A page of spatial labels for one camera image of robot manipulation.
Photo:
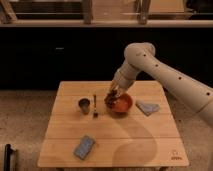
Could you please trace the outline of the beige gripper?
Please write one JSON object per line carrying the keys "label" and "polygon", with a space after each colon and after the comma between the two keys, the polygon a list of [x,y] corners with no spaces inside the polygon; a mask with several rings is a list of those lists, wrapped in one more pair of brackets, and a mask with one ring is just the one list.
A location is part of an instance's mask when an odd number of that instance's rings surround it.
{"label": "beige gripper", "polygon": [[115,81],[112,81],[110,84],[109,92],[112,93],[115,97],[120,97],[125,93],[125,90],[121,88]]}

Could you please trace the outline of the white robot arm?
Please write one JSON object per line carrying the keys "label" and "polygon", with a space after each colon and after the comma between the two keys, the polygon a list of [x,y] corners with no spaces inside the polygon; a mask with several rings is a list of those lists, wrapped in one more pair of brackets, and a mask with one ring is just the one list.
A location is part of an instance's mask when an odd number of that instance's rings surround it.
{"label": "white robot arm", "polygon": [[213,88],[160,62],[155,47],[148,42],[131,43],[124,49],[124,62],[114,74],[109,90],[120,96],[143,71],[157,80],[213,129]]}

